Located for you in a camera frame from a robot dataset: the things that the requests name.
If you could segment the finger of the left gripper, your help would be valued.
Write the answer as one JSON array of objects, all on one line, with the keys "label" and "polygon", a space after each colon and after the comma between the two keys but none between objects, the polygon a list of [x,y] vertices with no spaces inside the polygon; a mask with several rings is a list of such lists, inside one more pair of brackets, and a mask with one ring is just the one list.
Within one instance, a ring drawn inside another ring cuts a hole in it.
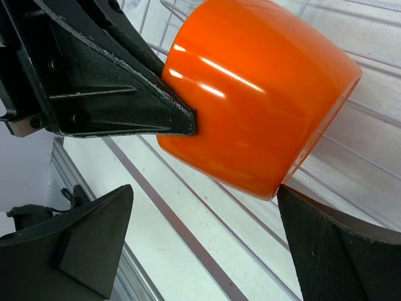
[{"label": "finger of the left gripper", "polygon": [[60,85],[51,90],[50,98],[60,123],[58,135],[196,133],[194,110],[161,75],[143,75],[67,31],[55,35],[60,46]]}]

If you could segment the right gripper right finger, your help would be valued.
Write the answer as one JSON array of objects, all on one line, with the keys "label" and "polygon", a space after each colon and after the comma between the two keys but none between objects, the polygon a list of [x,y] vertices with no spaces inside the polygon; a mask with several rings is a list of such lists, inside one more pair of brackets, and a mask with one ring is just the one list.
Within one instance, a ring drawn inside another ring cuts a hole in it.
[{"label": "right gripper right finger", "polygon": [[282,185],[278,207],[304,300],[400,300],[400,233]]}]

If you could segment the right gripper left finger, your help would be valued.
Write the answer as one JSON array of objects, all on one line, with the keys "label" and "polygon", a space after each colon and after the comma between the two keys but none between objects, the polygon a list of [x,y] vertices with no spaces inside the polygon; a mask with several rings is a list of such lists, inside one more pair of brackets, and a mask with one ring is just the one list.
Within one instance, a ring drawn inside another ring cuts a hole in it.
[{"label": "right gripper left finger", "polygon": [[1,300],[108,300],[133,206],[124,185],[1,237]]}]

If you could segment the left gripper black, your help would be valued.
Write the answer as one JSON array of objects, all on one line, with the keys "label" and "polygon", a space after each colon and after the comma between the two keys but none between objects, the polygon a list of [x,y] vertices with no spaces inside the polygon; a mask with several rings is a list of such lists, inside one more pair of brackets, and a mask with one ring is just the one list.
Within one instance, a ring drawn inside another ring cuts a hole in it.
[{"label": "left gripper black", "polygon": [[143,75],[162,74],[164,63],[118,1],[1,1],[1,122],[13,136],[60,132],[50,98],[60,85],[57,23]]}]

